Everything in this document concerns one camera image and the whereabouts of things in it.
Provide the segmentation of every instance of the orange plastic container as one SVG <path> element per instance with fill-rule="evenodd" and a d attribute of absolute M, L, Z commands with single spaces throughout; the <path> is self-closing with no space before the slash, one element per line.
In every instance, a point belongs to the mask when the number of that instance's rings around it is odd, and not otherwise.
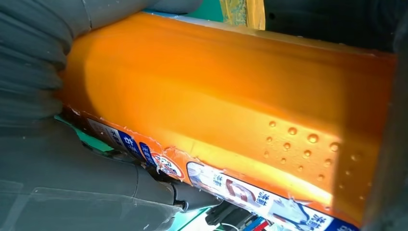
<path fill-rule="evenodd" d="M 59 97 L 79 128 L 118 148 L 126 133 L 179 180 L 289 227 L 235 185 L 359 227 L 394 68 L 390 54 L 139 13 L 74 43 Z"/>

